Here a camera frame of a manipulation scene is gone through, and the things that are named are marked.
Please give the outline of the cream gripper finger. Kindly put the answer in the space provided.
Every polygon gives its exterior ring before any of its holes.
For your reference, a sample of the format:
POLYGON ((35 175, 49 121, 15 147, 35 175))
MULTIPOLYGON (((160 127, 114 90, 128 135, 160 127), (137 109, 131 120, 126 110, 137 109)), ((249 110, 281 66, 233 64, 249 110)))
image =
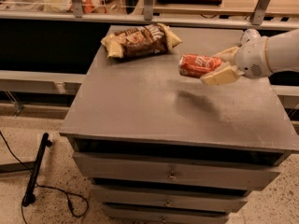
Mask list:
POLYGON ((220 58, 224 63, 231 62, 235 59, 235 55, 238 51, 239 47, 234 46, 214 54, 214 57, 220 58))
POLYGON ((239 69, 237 65, 231 65, 229 62, 225 62, 211 71, 200 77, 203 84, 208 86, 223 85, 236 82, 244 72, 239 69))

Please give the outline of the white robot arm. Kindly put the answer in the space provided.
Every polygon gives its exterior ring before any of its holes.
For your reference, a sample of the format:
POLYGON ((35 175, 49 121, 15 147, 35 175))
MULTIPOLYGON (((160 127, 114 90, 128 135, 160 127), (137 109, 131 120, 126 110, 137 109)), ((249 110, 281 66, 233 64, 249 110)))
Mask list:
POLYGON ((203 84, 222 85, 241 77, 257 79, 275 73, 299 72, 299 30, 274 36, 256 36, 240 47, 216 54, 222 64, 200 77, 203 84))

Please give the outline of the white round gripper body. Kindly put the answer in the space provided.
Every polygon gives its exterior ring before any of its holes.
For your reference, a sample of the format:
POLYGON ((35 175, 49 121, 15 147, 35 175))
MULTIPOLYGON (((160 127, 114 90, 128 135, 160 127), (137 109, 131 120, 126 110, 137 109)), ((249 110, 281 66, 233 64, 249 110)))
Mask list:
POLYGON ((235 64, 243 76, 251 79, 270 77, 273 72, 267 61, 266 36, 257 37, 243 44, 235 55, 235 64))

